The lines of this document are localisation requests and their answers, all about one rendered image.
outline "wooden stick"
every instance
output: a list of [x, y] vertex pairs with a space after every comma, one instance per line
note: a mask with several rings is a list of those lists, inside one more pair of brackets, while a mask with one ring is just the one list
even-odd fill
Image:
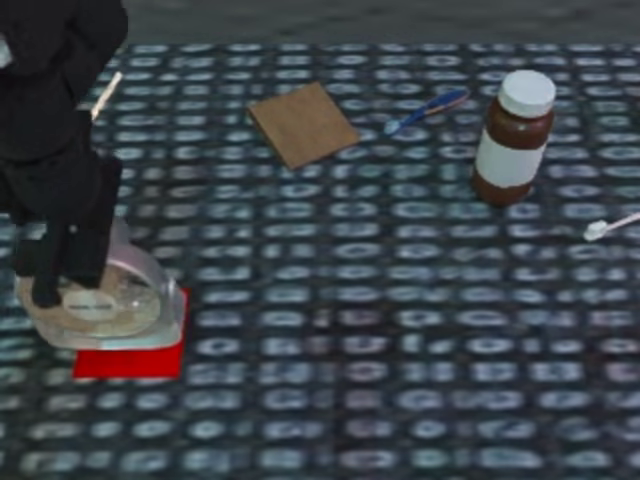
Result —
[[116, 72], [116, 74], [109, 82], [109, 85], [107, 85], [107, 88], [104, 89], [104, 92], [102, 92], [102, 95], [100, 95], [100, 98], [98, 98], [98, 101], [91, 109], [91, 118], [94, 122], [98, 118], [98, 115], [100, 115], [100, 112], [102, 111], [106, 103], [109, 101], [111, 95], [113, 95], [113, 92], [116, 90], [116, 87], [118, 86], [118, 83], [120, 83], [120, 80], [122, 80], [122, 73]]

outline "table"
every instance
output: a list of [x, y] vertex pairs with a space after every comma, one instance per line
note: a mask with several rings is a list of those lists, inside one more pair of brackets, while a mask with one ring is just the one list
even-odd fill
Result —
[[[192, 289], [179, 381], [70, 380], [0, 229], [0, 477], [627, 480], [640, 475], [640, 45], [134, 45], [95, 129], [139, 245]], [[502, 76], [559, 86], [536, 189], [469, 173]], [[245, 107], [320, 80], [363, 134], [291, 173]], [[393, 140], [442, 89], [472, 99]]]

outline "white label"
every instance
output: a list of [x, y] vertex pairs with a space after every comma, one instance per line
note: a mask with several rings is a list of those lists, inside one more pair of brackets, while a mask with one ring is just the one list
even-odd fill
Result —
[[485, 129], [476, 154], [476, 169], [482, 178], [496, 187], [524, 185], [535, 178], [546, 146], [536, 150], [503, 147]]
[[115, 299], [97, 290], [69, 292], [62, 304], [67, 312], [86, 322], [106, 322], [118, 315]]

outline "blue brush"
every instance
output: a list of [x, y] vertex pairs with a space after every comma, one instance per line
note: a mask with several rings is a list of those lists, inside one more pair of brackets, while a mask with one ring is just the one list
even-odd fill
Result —
[[384, 133], [389, 136], [395, 135], [404, 127], [422, 120], [427, 115], [433, 115], [434, 113], [439, 113], [443, 110], [448, 110], [449, 108], [460, 105], [467, 98], [469, 98], [469, 94], [470, 92], [468, 89], [457, 88], [455, 90], [450, 90], [446, 93], [443, 93], [442, 95], [438, 95], [437, 97], [429, 100], [426, 105], [420, 107], [404, 120], [400, 122], [397, 120], [391, 120], [387, 122], [384, 127]]

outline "brown jar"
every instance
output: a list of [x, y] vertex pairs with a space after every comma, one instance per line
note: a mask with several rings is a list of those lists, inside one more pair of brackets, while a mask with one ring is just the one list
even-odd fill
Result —
[[533, 70], [517, 70], [491, 103], [476, 154], [472, 186], [484, 202], [506, 207], [524, 198], [553, 125], [556, 87]]

